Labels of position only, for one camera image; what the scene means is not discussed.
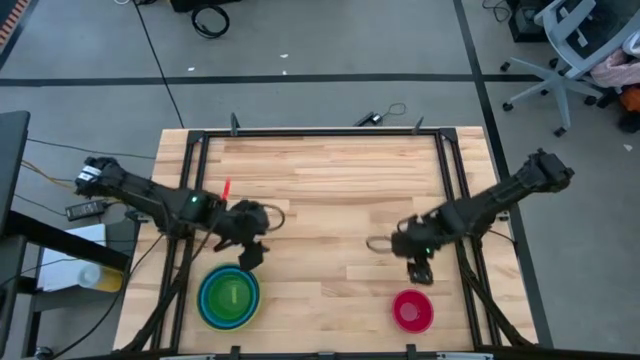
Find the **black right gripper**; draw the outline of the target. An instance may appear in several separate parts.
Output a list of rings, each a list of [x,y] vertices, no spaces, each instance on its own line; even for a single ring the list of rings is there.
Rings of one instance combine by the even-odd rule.
[[[442,246],[439,240],[442,235],[442,229],[433,218],[413,215],[397,224],[391,235],[391,250],[397,257],[431,259]],[[408,262],[407,273],[411,283],[432,285],[434,282],[428,261],[422,262],[420,267]]]

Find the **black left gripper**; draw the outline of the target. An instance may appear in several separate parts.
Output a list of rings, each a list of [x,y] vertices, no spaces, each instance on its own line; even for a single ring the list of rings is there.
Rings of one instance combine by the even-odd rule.
[[[257,235],[265,235],[270,223],[264,205],[250,200],[241,200],[220,215],[214,233],[220,241],[214,246],[215,251],[222,251],[234,245],[243,246],[239,255],[239,266],[248,272],[257,268],[264,261],[265,247],[261,242],[254,242]]]

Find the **small green bowl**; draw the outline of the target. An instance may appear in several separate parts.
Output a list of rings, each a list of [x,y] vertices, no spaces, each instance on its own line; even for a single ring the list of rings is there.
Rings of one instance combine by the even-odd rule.
[[[239,273],[225,272],[211,277],[205,286],[205,305],[218,321],[239,321],[253,304],[249,280]]]

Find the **red bowl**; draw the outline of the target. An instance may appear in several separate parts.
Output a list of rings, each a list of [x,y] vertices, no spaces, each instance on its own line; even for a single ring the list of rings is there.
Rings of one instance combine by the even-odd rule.
[[[435,317],[430,299],[415,289],[403,290],[394,297],[391,314],[396,325],[411,334],[428,330]]]

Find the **bottle with yellow liquid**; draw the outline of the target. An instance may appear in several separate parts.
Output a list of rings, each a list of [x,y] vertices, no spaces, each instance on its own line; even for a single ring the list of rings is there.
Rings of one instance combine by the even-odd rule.
[[[116,293],[121,290],[123,274],[97,264],[85,265],[77,276],[78,285],[87,289]]]

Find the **black power brick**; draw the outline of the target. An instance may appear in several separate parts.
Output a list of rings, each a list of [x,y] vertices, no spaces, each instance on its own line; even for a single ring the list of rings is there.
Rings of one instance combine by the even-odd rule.
[[[104,200],[94,200],[65,208],[65,215],[70,222],[94,216],[101,216],[105,213],[107,202]]]

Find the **black desk bar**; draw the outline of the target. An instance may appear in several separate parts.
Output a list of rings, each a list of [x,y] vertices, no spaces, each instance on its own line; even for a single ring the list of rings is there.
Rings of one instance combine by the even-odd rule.
[[[20,270],[28,243],[115,270],[124,270],[129,260],[116,250],[10,211],[0,225],[0,269]]]

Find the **white paper sheet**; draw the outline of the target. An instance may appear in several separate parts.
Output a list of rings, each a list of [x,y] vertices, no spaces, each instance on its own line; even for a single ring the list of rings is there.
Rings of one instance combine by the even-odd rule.
[[[101,246],[106,245],[106,226],[96,224],[67,230],[67,233],[84,238]],[[45,248],[42,254],[37,287],[52,292],[78,285],[81,271],[88,261]]]

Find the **grey office chair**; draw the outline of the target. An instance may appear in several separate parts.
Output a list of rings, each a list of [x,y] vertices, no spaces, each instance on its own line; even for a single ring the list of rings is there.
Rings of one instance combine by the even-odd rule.
[[[554,64],[546,68],[516,57],[505,61],[501,72],[515,64],[540,82],[506,100],[504,111],[535,95],[552,94],[562,121],[554,135],[561,137],[571,127],[569,92],[584,95],[584,103],[594,105],[606,92],[619,93],[637,82],[623,80],[610,68],[611,56],[623,56],[625,41],[640,35],[640,0],[554,0],[534,16],[534,23],[543,28],[556,53]]]

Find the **black box on floor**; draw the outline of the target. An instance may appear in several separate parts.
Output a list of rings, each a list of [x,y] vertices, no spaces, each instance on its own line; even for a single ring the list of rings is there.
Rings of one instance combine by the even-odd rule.
[[[552,0],[506,0],[511,15],[508,25],[515,43],[546,42],[544,29],[534,22],[535,15]]]

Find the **orange object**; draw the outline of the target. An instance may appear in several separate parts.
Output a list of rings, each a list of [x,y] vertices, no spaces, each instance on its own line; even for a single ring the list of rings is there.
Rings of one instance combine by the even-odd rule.
[[[625,88],[619,99],[628,112],[640,113],[640,84]]]

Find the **pink bag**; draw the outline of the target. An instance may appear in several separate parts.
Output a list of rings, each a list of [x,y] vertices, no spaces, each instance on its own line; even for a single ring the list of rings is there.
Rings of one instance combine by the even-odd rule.
[[[640,53],[629,55],[619,48],[594,66],[590,75],[605,88],[640,84]]]

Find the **black aluminium table frame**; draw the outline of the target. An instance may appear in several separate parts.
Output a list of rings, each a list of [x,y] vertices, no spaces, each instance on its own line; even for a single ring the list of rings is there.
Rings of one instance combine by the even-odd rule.
[[[435,318],[421,334],[400,330],[391,316],[392,299],[409,287],[404,261],[365,244],[404,217],[493,185],[480,127],[166,129],[152,177],[212,192],[230,177],[231,200],[267,203],[278,225],[255,271],[262,296],[252,321],[220,332],[200,318],[200,282],[239,253],[204,247],[159,325],[154,349],[214,360],[434,360],[505,344],[461,283],[462,255],[484,258],[507,318],[527,340],[543,340],[513,223],[496,223],[479,249],[449,245],[435,256],[435,281],[426,288]]]

